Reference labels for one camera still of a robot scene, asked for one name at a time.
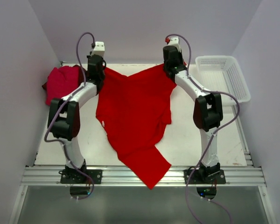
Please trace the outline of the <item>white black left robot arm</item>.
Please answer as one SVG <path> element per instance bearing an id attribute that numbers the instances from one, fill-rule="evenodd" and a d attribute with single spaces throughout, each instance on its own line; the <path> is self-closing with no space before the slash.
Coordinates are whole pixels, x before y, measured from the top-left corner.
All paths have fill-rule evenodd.
<path id="1" fill-rule="evenodd" d="M 77 135 L 80 131 L 80 108 L 101 91 L 106 62 L 102 56 L 87 56 L 87 72 L 84 81 L 70 94 L 51 100 L 49 107 L 48 128 L 45 142 L 59 142 L 66 164 L 61 171 L 62 178 L 75 182 L 85 182 L 90 179 L 86 173 L 86 162 L 81 154 Z"/>

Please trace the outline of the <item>bright red t shirt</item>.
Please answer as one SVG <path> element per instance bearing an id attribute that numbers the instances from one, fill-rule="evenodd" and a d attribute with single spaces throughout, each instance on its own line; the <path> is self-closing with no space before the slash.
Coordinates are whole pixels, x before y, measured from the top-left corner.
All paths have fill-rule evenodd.
<path id="1" fill-rule="evenodd" d="M 96 118 L 118 159 L 149 189 L 171 167 L 155 146 L 172 122 L 170 96 L 176 87 L 163 66 L 130 76 L 106 68 L 96 110 Z"/>

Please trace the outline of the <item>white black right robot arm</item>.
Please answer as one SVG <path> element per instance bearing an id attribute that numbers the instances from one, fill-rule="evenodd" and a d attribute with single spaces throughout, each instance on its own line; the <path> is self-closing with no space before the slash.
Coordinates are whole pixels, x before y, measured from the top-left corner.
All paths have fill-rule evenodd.
<path id="1" fill-rule="evenodd" d="M 181 87 L 194 101 L 193 121 L 200 131 L 202 154 L 198 168 L 185 170 L 193 184 L 225 184 L 224 171 L 217 155 L 217 134 L 223 120 L 222 98 L 219 93 L 210 93 L 189 74 L 176 46 L 163 47 L 163 70 L 176 85 Z"/>

